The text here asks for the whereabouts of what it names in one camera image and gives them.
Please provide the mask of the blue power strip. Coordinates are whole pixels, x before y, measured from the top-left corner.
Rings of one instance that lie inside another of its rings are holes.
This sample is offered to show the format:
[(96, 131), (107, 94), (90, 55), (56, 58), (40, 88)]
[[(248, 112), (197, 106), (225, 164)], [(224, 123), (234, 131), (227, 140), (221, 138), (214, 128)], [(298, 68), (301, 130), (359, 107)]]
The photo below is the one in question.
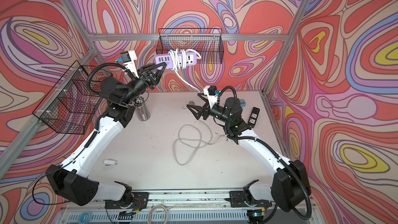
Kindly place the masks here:
[[(189, 99), (183, 106), (182, 109), (183, 110), (187, 110), (187, 105), (195, 105), (195, 106), (200, 106), (201, 104), (203, 104), (203, 101), (198, 99), (198, 98), (191, 98)], [(240, 100), (240, 105), (242, 108), (244, 108), (246, 106), (246, 101), (245, 100)]]

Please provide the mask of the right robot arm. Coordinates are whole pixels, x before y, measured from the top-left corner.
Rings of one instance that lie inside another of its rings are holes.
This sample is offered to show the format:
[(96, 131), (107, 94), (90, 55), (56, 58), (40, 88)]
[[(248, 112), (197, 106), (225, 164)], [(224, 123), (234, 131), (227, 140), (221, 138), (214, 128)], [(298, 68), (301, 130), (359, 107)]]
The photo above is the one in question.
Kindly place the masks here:
[(204, 105), (187, 104), (193, 116), (197, 120), (212, 117), (223, 128), (227, 139), (250, 152), (272, 176), (271, 185), (260, 185), (259, 180), (255, 179), (240, 191), (230, 191), (227, 201), (231, 206), (273, 207), (268, 217), (256, 220), (257, 224), (270, 221), (278, 209), (287, 213), (293, 211), (299, 218), (309, 220), (313, 209), (306, 167), (301, 161), (292, 161), (275, 151), (254, 132), (259, 109), (254, 108), (249, 122), (246, 122), (241, 116), (241, 101), (231, 86), (222, 90), (207, 86), (202, 93), (198, 93), (198, 97)]

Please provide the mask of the purple power strip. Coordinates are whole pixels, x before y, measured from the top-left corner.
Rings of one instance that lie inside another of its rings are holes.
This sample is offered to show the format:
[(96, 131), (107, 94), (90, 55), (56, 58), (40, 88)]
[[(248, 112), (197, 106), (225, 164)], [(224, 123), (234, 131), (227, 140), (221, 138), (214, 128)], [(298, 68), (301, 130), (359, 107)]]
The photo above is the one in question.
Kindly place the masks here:
[(175, 72), (177, 77), (184, 82), (190, 88), (200, 92), (197, 87), (187, 82), (181, 77), (179, 71), (186, 69), (189, 66), (194, 66), (202, 59), (200, 53), (194, 49), (175, 49), (169, 50), (166, 54), (159, 54), (154, 56), (155, 64), (160, 64), (164, 62), (166, 64), (166, 69), (171, 69)]

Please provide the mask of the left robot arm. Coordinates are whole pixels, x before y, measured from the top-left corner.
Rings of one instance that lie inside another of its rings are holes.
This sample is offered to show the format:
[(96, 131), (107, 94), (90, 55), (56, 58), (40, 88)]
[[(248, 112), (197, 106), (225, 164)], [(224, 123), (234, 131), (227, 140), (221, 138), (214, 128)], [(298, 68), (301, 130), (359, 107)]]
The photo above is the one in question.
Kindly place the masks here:
[[(120, 208), (129, 208), (134, 195), (131, 186), (115, 181), (100, 183), (89, 179), (89, 174), (99, 156), (111, 141), (129, 124), (135, 112), (134, 101), (147, 89), (160, 82), (167, 64), (149, 64), (137, 73), (130, 70), (131, 62), (103, 63), (95, 67), (86, 80), (92, 94), (107, 101), (107, 109), (96, 120), (94, 130), (83, 143), (60, 165), (51, 165), (44, 177), (53, 192), (65, 201), (84, 206), (92, 201), (111, 201)], [(110, 76), (103, 79), (99, 91), (92, 88), (92, 80), (105, 67), (119, 67), (130, 77), (127, 84)]]

